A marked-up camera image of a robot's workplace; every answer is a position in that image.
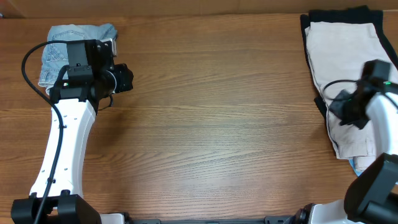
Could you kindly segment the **beige khaki shorts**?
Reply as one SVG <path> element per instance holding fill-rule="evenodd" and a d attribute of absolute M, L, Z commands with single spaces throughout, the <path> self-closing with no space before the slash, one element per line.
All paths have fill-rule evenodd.
<path fill-rule="evenodd" d="M 327 106 L 341 90 L 355 91 L 354 81 L 361 78 L 367 61 L 391 61 L 372 23 L 311 22 L 304 34 L 313 82 Z M 342 126 L 340 119 L 328 110 L 326 128 L 337 159 L 348 160 L 356 175 L 375 161 L 371 121 L 363 129 L 353 124 Z"/>

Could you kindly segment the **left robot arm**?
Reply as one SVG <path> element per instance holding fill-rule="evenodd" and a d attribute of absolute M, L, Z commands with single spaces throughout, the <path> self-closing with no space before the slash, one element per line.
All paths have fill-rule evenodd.
<path fill-rule="evenodd" d="M 115 64 L 113 39 L 65 41 L 68 63 L 45 95 L 52 124 L 45 156 L 28 198 L 16 199 L 14 223 L 130 223 L 127 213 L 100 214 L 83 198 L 82 173 L 90 130 L 102 99 L 132 90 L 134 75 Z"/>

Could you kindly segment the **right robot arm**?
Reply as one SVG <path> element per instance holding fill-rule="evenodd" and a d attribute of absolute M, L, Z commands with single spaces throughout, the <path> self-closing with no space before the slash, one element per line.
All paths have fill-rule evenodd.
<path fill-rule="evenodd" d="M 345 198 L 310 204 L 286 223 L 397 223 L 397 84 L 389 80 L 391 65 L 382 60 L 364 64 L 357 89 L 331 101 L 330 111 L 342 125 L 359 129 L 373 124 L 376 160 L 355 179 Z"/>

